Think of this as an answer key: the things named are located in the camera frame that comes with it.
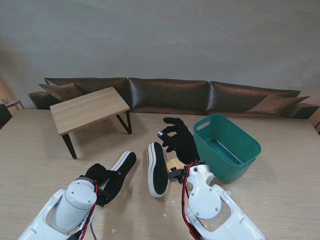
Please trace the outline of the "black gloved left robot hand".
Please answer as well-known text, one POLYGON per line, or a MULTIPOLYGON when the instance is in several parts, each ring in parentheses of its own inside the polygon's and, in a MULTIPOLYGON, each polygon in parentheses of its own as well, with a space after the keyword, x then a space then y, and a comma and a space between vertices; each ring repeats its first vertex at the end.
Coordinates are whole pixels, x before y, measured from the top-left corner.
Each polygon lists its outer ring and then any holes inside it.
POLYGON ((84 177, 93 180, 100 187, 108 179, 117 178, 120 175, 119 171, 108 170, 103 165, 96 163, 86 171, 84 177))

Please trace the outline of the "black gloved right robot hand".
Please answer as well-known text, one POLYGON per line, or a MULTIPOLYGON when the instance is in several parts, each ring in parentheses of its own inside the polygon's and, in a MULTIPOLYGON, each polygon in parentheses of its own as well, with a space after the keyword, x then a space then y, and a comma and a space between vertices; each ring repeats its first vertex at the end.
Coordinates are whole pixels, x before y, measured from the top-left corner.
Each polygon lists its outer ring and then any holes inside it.
POLYGON ((163 121, 170 124, 161 132, 159 138, 166 152, 175 151, 177 158, 184 164, 200 160, 199 153, 193 135, 180 118, 164 117, 163 121))

